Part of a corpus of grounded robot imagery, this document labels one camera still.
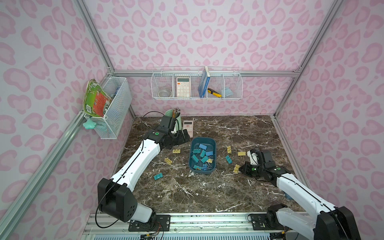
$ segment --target white wire basket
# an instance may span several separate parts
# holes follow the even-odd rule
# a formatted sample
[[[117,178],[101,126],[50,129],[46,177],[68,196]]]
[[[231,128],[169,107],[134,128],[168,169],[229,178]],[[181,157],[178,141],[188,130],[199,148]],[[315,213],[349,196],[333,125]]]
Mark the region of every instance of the white wire basket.
[[[210,80],[208,88],[218,92],[218,98],[205,91],[203,98],[199,96],[199,84],[204,67],[159,67],[152,68],[151,78],[152,97],[154,99],[209,99],[209,100],[240,100],[243,97],[243,79],[241,68],[208,67]],[[190,97],[178,97],[176,86],[177,78],[190,78]]]
[[[109,96],[116,94],[104,117],[91,117],[86,114],[85,118],[91,118],[97,124],[95,131],[101,139],[117,139],[132,102],[131,91],[127,79],[119,77],[110,77],[103,90]]]

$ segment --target pink leopard print wall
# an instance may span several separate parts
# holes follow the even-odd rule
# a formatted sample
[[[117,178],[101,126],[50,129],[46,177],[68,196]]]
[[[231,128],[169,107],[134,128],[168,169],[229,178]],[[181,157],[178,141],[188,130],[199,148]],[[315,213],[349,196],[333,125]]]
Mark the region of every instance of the pink leopard print wall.
[[[384,2],[348,0],[279,117],[312,189],[384,234]]]
[[[71,0],[0,2],[0,218],[106,68]]]
[[[183,116],[266,115],[276,112],[292,78],[243,78],[243,98],[238,101],[219,100],[155,100],[152,98],[151,78],[127,78],[133,100],[133,112],[143,116],[149,111],[165,111],[178,107]],[[160,116],[158,113],[148,115]]]
[[[98,204],[97,184],[112,176],[132,123],[128,114],[116,140],[82,128],[10,240],[80,239]]]
[[[116,69],[298,68],[331,0],[86,0]]]

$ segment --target white calculator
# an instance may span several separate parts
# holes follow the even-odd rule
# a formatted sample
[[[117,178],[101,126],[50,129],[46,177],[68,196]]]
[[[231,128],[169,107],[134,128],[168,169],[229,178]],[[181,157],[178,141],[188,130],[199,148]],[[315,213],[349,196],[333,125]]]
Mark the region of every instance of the white calculator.
[[[183,130],[186,129],[189,137],[193,137],[193,121],[185,120],[183,121]]]
[[[190,78],[182,77],[176,78],[176,95],[178,98],[190,98],[191,97],[191,81]]]

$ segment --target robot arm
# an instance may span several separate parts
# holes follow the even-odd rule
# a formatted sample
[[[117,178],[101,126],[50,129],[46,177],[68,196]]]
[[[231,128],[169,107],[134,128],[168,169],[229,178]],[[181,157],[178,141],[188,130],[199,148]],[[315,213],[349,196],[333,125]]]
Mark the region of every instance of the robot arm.
[[[123,222],[130,219],[144,223],[155,221],[154,211],[138,203],[132,192],[145,168],[163,148],[171,149],[173,145],[189,142],[187,130],[171,133],[175,122],[175,118],[163,116],[161,123],[144,135],[139,148],[127,163],[111,179],[100,180],[99,210]]]
[[[240,171],[251,177],[263,177],[291,196],[308,213],[302,216],[284,204],[268,208],[267,219],[271,227],[287,226],[309,240],[360,240],[355,219],[346,207],[336,207],[302,184],[284,167],[278,167],[268,150],[248,151],[250,162]]]

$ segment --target dark marble countertop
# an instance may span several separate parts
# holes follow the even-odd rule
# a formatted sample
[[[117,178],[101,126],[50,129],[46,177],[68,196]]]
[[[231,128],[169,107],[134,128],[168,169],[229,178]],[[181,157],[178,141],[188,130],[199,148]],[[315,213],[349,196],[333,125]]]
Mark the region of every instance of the dark marble countertop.
[[[160,119],[135,119],[118,169],[137,150],[143,134]],[[247,156],[237,156],[237,152],[246,152],[257,146],[269,150],[276,165],[285,166],[293,172],[269,116],[182,116],[184,120],[194,120],[194,137],[211,137],[216,141],[216,169],[209,175],[190,171],[191,142],[174,146],[173,149],[181,149],[180,154],[163,149],[135,186],[133,194],[138,202],[154,208],[156,212],[258,212],[279,203],[288,205],[294,211],[303,210],[295,201],[287,200],[284,192],[271,183],[233,173],[235,164],[242,166],[244,161],[249,161]],[[232,164],[225,159],[227,146],[232,147]],[[173,161],[171,166],[165,163],[166,157]],[[158,173],[164,177],[154,180],[153,176]]]

